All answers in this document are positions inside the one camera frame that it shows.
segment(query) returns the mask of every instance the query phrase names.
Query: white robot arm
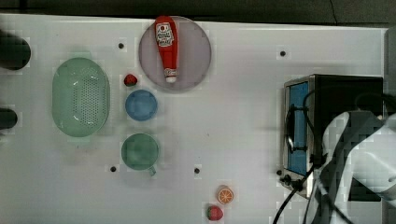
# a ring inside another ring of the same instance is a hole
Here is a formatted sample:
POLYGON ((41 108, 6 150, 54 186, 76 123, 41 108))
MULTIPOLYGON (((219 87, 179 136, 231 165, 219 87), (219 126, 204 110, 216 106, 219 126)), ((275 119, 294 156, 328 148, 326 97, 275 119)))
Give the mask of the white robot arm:
POLYGON ((352 177, 396 205, 396 114, 385 123, 369 111, 339 115, 323 135, 323 155, 304 223, 348 223, 352 177))

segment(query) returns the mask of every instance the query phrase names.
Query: orange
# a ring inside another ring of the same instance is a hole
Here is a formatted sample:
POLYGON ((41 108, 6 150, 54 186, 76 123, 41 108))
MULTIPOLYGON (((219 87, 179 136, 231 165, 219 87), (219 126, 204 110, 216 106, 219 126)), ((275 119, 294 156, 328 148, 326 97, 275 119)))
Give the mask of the orange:
POLYGON ((218 200, 222 204, 230 203, 233 200, 233 191, 229 188, 223 188, 219 191, 218 200))

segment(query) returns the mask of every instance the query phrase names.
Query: red ketchup bottle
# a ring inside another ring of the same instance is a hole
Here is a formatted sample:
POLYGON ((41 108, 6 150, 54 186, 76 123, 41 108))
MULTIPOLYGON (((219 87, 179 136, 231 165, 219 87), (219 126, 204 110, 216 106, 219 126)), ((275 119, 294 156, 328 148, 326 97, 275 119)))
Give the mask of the red ketchup bottle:
POLYGON ((177 29, 168 16, 160 16, 154 22, 158 51, 163 59, 163 72, 166 82, 177 80, 177 29))

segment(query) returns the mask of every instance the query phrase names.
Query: green basket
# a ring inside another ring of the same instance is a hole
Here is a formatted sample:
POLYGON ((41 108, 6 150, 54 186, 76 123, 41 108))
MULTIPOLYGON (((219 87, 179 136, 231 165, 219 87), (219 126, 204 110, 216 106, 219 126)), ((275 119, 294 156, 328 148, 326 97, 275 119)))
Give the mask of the green basket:
POLYGON ((52 117, 72 137, 89 136, 105 124, 110 87, 101 67, 85 58, 63 63, 52 81, 52 117))

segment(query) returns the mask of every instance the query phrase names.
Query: white table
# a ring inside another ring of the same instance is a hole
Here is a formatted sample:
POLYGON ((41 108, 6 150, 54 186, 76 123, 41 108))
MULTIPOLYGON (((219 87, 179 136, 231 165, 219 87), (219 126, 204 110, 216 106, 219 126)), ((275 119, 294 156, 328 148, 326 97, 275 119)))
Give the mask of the white table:
MULTIPOLYGON (((0 27, 27 39, 33 58, 0 70, 0 104, 20 116, 0 146, 0 223, 207 223, 221 184, 235 192, 220 223, 272 223, 289 191, 280 165, 284 82, 314 73, 383 76, 384 29, 198 22, 212 44, 204 82, 181 94, 157 90, 143 73, 138 43, 153 20, 0 15, 0 27), (124 49, 118 49, 123 43, 124 49), (279 56, 285 50, 286 57, 279 56), (111 109, 91 142, 71 142, 51 116, 54 71, 76 52, 91 53, 108 75, 111 109), (134 89, 123 86, 138 75, 134 89), (131 120, 123 107, 136 89, 159 101, 155 119, 131 120), (122 142, 133 133, 160 142, 157 175, 126 169, 122 142), (194 176, 194 165, 202 166, 194 176), (116 165, 116 173, 109 168, 116 165)), ((284 223, 302 220, 294 196, 284 223)), ((378 223, 380 203, 353 203, 355 223, 378 223)))

